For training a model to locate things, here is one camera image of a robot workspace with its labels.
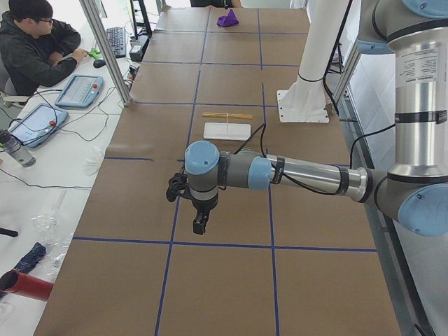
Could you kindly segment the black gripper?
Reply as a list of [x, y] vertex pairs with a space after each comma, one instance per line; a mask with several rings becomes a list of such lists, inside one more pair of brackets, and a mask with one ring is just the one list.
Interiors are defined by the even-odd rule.
[[192, 222], [192, 231], [196, 235], [203, 235], [206, 232], [207, 213], [218, 204], [218, 188], [215, 187], [207, 191], [195, 190], [189, 187], [191, 201], [197, 210], [196, 217]]

